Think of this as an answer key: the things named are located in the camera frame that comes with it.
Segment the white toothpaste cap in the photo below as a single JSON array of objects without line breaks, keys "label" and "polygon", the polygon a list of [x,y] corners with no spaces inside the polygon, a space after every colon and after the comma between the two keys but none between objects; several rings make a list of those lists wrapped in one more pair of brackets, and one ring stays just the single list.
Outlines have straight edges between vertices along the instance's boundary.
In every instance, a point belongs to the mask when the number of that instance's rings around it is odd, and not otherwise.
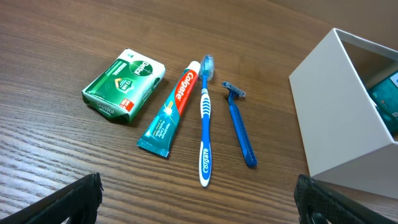
[{"label": "white toothpaste cap", "polygon": [[188,69],[192,69],[194,70],[198,75],[199,75],[199,71],[200,71],[200,63],[197,61],[192,61],[188,67]]}]

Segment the wooden table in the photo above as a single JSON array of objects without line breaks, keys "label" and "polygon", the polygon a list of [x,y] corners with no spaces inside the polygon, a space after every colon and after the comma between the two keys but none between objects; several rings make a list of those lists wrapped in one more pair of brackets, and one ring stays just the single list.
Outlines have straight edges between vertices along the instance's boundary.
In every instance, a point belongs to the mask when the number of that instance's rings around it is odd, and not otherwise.
[{"label": "wooden table", "polygon": [[[97,223],[298,223],[307,164],[288,76],[333,27],[268,1],[0,2],[0,218],[92,172]],[[129,125],[89,109],[81,90],[126,47],[167,70]],[[213,54],[213,173],[198,178],[200,83],[168,159],[136,142],[192,60]],[[259,161],[248,169],[229,115],[229,81]],[[398,221],[398,201],[334,186]]]}]

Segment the blue and white toothbrush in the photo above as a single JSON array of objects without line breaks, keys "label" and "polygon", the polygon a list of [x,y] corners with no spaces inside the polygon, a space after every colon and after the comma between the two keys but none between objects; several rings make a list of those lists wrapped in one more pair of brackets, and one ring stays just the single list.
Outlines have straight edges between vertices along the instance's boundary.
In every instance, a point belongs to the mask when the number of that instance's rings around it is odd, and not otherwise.
[{"label": "blue and white toothbrush", "polygon": [[214,59],[205,55],[200,65],[199,77],[202,79],[200,114],[201,114],[201,143],[199,155],[199,178],[203,187],[207,187],[211,174],[211,147],[210,147],[210,97],[207,91],[207,81],[214,73]]}]

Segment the toothbrush handle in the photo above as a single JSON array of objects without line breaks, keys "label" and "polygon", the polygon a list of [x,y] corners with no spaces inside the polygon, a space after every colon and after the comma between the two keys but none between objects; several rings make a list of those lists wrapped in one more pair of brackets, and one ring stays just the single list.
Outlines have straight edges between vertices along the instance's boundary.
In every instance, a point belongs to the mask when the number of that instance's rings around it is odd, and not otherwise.
[{"label": "toothbrush handle", "polygon": [[233,101],[229,104],[229,112],[231,112],[232,121],[234,123],[235,132],[241,145],[244,160],[246,161],[248,167],[254,167],[257,165],[257,159],[254,155],[253,148],[251,147],[249,136],[246,132],[246,128],[244,127],[239,108]]},{"label": "toothbrush handle", "polygon": [[211,147],[210,147],[210,97],[206,88],[201,90],[201,143],[199,155],[199,178],[203,187],[207,187],[211,174]]}]

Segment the green soap box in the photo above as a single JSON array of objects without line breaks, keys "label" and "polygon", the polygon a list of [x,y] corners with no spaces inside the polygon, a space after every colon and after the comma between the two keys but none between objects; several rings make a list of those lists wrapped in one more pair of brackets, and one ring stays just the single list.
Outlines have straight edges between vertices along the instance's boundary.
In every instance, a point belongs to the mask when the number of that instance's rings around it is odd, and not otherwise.
[{"label": "green soap box", "polygon": [[163,64],[126,49],[83,91],[83,101],[110,121],[131,122],[162,80]]}]

